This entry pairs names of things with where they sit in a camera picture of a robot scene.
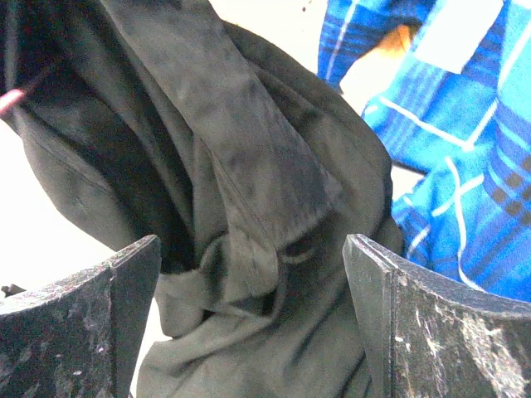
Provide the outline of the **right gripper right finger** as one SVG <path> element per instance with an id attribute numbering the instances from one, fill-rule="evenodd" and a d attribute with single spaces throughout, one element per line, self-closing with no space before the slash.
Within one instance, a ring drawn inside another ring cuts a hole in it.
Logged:
<path id="1" fill-rule="evenodd" d="M 379 397 L 527 397 L 530 306 L 349 235 L 343 259 Z"/>

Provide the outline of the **pink wire hanger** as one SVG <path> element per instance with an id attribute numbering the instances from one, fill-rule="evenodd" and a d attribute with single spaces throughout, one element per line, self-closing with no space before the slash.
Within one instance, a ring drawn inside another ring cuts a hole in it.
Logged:
<path id="1" fill-rule="evenodd" d="M 42 73 L 31 79 L 26 85 L 9 90 L 7 93 L 1 95 L 1 118 L 4 119 L 17 104 L 31 94 L 49 74 L 49 71 L 44 70 Z"/>

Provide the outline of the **black shirt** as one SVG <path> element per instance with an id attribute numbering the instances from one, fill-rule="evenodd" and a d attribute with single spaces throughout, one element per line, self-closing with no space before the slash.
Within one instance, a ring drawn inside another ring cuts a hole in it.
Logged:
<path id="1" fill-rule="evenodd" d="M 4 1 L 1 88 L 58 211 L 162 242 L 140 397 L 374 397 L 343 265 L 393 251 L 391 161 L 326 84 L 208 1 Z"/>

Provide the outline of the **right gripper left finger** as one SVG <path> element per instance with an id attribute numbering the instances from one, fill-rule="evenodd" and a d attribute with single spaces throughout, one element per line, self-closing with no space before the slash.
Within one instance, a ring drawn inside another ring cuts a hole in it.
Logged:
<path id="1" fill-rule="evenodd" d="M 1 301 L 3 397 L 127 397 L 161 265 L 148 235 Z"/>

